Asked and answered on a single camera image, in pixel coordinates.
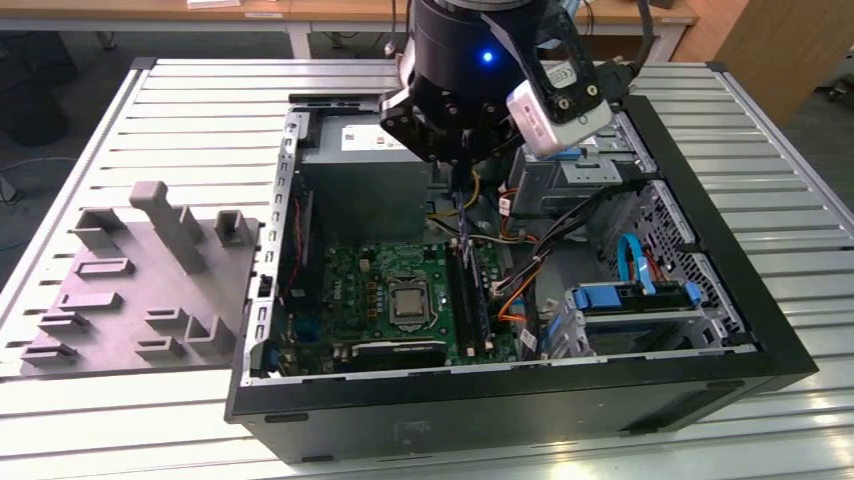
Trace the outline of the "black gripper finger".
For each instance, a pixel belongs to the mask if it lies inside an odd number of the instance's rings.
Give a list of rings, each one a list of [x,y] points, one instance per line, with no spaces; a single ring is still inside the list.
[[[436,126],[426,117],[402,88],[380,95],[382,129],[427,163],[459,165],[463,149],[458,132]]]
[[[464,158],[478,164],[507,156],[523,143],[512,116],[504,107],[484,105],[474,126],[464,130]]]

